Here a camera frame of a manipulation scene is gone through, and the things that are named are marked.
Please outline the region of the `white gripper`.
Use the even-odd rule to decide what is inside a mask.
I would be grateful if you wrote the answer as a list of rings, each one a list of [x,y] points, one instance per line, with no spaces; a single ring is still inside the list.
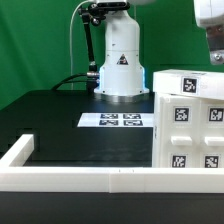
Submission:
[[[197,26],[208,27],[206,38],[210,62],[213,65],[224,64],[224,0],[193,0],[193,2]]]

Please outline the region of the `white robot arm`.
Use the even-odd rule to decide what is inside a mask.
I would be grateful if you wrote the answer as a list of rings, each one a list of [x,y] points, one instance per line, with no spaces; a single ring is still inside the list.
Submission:
[[[97,97],[132,101],[149,93],[139,61],[140,27],[127,10],[156,0],[88,0],[93,21],[106,21],[105,62],[99,69]],[[224,0],[193,0],[198,27],[206,30],[210,62],[224,64]]]

